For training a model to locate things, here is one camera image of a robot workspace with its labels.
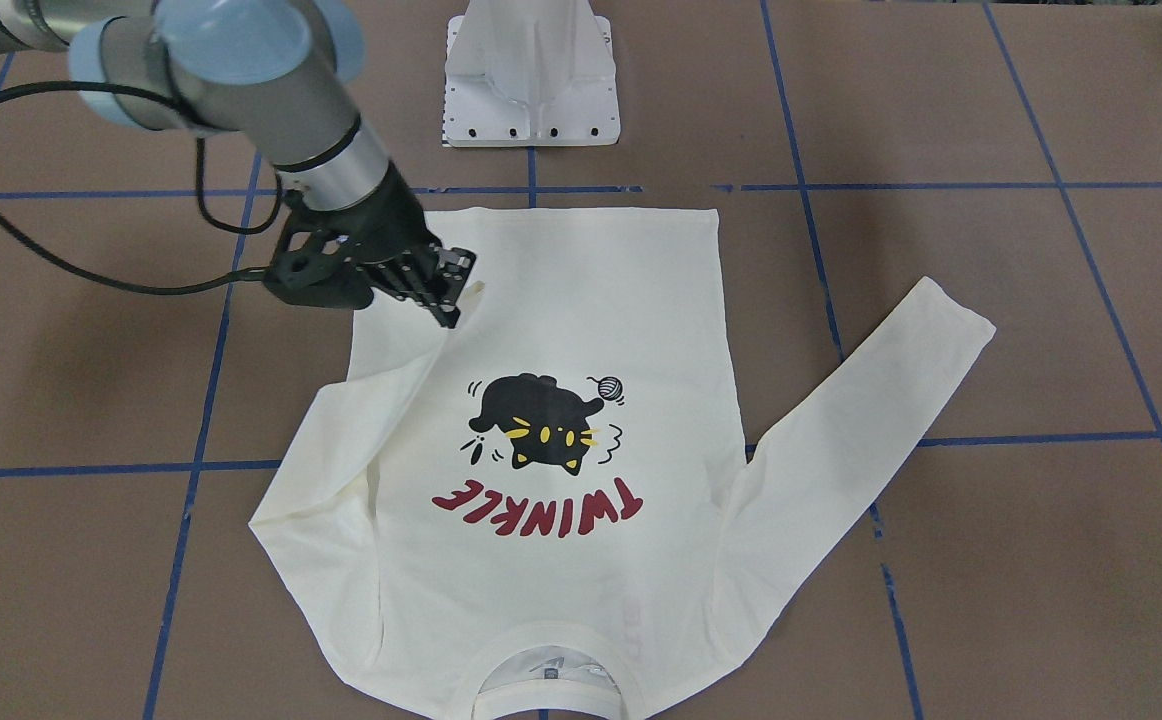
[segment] light blue joint cap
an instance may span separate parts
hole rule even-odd
[[[155,30],[182,69],[220,85],[284,77],[310,55],[310,27],[284,0],[162,0]]]
[[[106,82],[105,65],[101,63],[101,33],[105,33],[105,27],[114,19],[119,17],[98,20],[98,22],[84,27],[74,36],[74,39],[70,41],[70,79],[81,82]],[[132,120],[128,110],[119,105],[119,100],[110,92],[79,92],[79,98],[87,102],[93,113],[112,123],[148,129],[138,124],[137,120]]]
[[[363,72],[367,60],[367,44],[363,41],[363,29],[358,19],[340,0],[315,0],[320,14],[328,23],[328,33],[333,36],[333,50],[337,51],[337,79],[352,81]]]

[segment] black cable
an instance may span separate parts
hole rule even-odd
[[[3,102],[9,102],[12,100],[17,100],[17,98],[24,98],[29,95],[41,95],[48,92],[85,92],[85,91],[96,91],[96,92],[110,92],[114,95],[128,95],[132,98],[139,98],[142,100],[148,100],[155,102],[156,105],[162,105],[164,108],[177,113],[179,117],[187,118],[188,109],[182,108],[173,100],[165,98],[163,95],[156,94],[148,89],[142,89],[139,87],[129,87],[124,85],[115,85],[115,82],[81,82],[81,81],[50,81],[50,82],[29,82],[29,85],[19,85],[17,87],[9,87],[6,89],[0,89],[0,105]],[[196,291],[207,291],[211,288],[221,287],[223,285],[229,285],[231,282],[238,281],[260,281],[261,274],[265,273],[265,268],[243,268],[243,269],[230,269],[229,273],[221,275],[221,278],[210,279],[210,281],[180,286],[180,287],[156,287],[148,285],[129,283],[125,281],[119,281],[115,278],[107,278],[106,275],[96,274],[91,272],[91,269],[79,268],[78,265],[69,262],[69,260],[60,259],[58,255],[52,254],[50,250],[40,245],[40,243],[31,240],[27,233],[20,231],[17,225],[10,223],[10,219],[5,218],[0,213],[0,228],[8,231],[15,240],[22,243],[29,251],[35,255],[40,255],[43,260],[48,260],[50,264],[57,266],[57,268],[64,269],[65,272],[77,275],[78,278],[86,279],[86,281],[92,281],[99,285],[105,285],[106,287],[113,287],[115,290],[123,291],[136,291],[141,295],[192,295]]]
[[[279,200],[284,196],[284,185],[279,181],[279,173],[274,174],[274,204],[270,207],[270,217],[265,219],[260,225],[254,225],[251,228],[241,228],[238,225],[232,225],[229,223],[221,222],[211,216],[209,209],[207,209],[207,200],[203,197],[203,170],[207,165],[207,142],[202,137],[194,138],[194,201],[198,202],[198,215],[205,219],[207,224],[221,231],[234,232],[238,235],[259,235],[264,233],[270,229],[270,225],[274,224],[274,219],[279,217]]]

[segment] white long-sleeve shirt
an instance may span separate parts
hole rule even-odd
[[[924,278],[745,461],[713,211],[431,213],[461,323],[376,302],[251,527],[329,664],[436,719],[639,719],[753,653],[994,333]]]

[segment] black cat graphic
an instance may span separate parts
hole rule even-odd
[[[485,389],[480,415],[469,420],[476,433],[495,427],[511,439],[511,467],[531,462],[559,465],[576,475],[581,459],[598,441],[590,429],[590,415],[603,410],[603,398],[583,401],[576,393],[558,387],[548,375],[523,373],[500,377]]]

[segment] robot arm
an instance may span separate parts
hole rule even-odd
[[[430,233],[349,99],[342,84],[363,65],[363,37],[340,0],[160,0],[150,10],[150,0],[0,0],[0,50],[67,49],[76,81],[152,91],[184,108],[84,92],[113,122],[243,131],[290,209],[264,278],[280,300],[361,309],[385,291],[456,327],[475,257]]]

